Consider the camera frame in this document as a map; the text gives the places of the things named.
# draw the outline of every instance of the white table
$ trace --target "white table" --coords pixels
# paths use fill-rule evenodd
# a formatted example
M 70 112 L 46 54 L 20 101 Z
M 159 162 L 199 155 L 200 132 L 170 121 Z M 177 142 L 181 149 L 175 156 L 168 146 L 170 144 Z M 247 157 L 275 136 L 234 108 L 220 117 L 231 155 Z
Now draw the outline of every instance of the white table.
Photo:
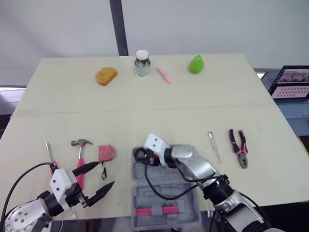
M 100 166 L 84 176 L 85 195 L 92 196 L 113 180 L 115 184 L 91 208 L 76 206 L 78 218 L 129 216 L 134 184 L 131 150 L 153 132 L 169 144 L 194 145 L 229 176 L 231 187 L 259 205 L 308 200 L 309 159 L 245 57 L 204 55 L 205 68 L 197 75 L 185 68 L 190 58 L 151 57 L 153 65 L 170 75 L 172 85 L 155 72 L 144 80 L 134 77 L 132 57 L 43 59 L 0 141 L 0 169 L 5 173 L 0 177 L 1 194 L 6 195 L 27 168 L 48 160 L 45 141 L 51 143 L 59 165 L 73 169 L 78 148 L 71 147 L 70 141 L 86 138 L 94 143 L 85 147 L 86 162 L 97 160 L 98 145 L 113 145 L 117 156 L 106 163 L 106 180 L 101 180 Z M 107 87 L 93 78 L 101 66 L 114 66 L 119 72 Z M 246 170 L 232 151 L 230 128 L 246 134 Z M 211 147 L 209 131 L 214 133 L 223 164 Z M 49 189 L 49 180 L 47 168 L 30 173 L 18 185 L 9 208 Z M 211 202 L 202 198 L 199 189 L 197 193 L 200 209 L 210 209 Z

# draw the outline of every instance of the laptop screen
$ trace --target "laptop screen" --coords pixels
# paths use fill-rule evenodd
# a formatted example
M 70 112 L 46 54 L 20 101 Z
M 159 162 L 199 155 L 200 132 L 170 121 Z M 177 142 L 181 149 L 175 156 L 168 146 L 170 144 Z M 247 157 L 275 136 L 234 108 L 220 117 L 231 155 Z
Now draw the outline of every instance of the laptop screen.
M 274 100 L 309 98 L 309 66 L 284 66 L 269 90 Z

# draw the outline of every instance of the screwdriver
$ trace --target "screwdriver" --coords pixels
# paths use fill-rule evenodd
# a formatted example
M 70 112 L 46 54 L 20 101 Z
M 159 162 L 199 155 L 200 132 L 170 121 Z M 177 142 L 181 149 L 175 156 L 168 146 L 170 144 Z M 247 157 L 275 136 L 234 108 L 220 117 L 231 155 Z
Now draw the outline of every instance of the screwdriver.
M 217 143 L 216 143 L 216 141 L 215 141 L 215 139 L 214 139 L 214 136 L 213 136 L 213 134 L 212 134 L 212 131 L 208 132 L 208 134 L 209 134 L 209 137 L 210 137 L 210 139 L 211 139 L 212 148 L 214 149 L 214 151 L 215 151 L 215 153 L 216 153 L 216 155 L 217 155 L 217 157 L 218 157 L 219 163 L 222 163 L 221 157 L 220 157 L 220 154 L 219 154 L 219 151 L 218 151 Z
M 52 148 L 51 148 L 51 146 L 50 146 L 50 143 L 49 143 L 49 142 L 46 142 L 45 145 L 46 145 L 46 149 L 47 149 L 48 152 L 49 152 L 50 162 L 53 163 L 55 166 L 58 166 L 57 162 L 56 162 L 55 159 L 54 159 L 54 156 L 53 156 L 53 153 L 52 153 Z

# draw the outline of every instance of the hammer head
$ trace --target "hammer head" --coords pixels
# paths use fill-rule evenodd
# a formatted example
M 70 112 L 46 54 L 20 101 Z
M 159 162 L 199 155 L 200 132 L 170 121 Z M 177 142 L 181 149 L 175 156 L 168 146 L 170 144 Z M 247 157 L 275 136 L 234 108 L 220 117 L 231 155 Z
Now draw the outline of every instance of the hammer head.
M 77 141 L 71 141 L 72 146 L 79 145 L 79 146 L 83 147 L 85 144 L 92 144 L 92 142 L 90 142 L 86 139 L 79 139 Z

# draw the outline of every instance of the pliers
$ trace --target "pliers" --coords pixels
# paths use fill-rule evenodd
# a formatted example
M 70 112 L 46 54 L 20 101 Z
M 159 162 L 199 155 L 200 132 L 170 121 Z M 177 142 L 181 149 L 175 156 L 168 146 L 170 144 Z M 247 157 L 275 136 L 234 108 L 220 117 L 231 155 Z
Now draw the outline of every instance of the pliers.
M 231 140 L 234 152 L 238 155 L 238 161 L 241 167 L 247 168 L 248 160 L 247 160 L 246 155 L 248 153 L 248 149 L 247 149 L 246 137 L 245 137 L 243 130 L 239 130 L 238 133 L 241 139 L 241 147 L 239 147 L 238 144 L 236 143 L 233 129 L 230 129 L 230 140 Z

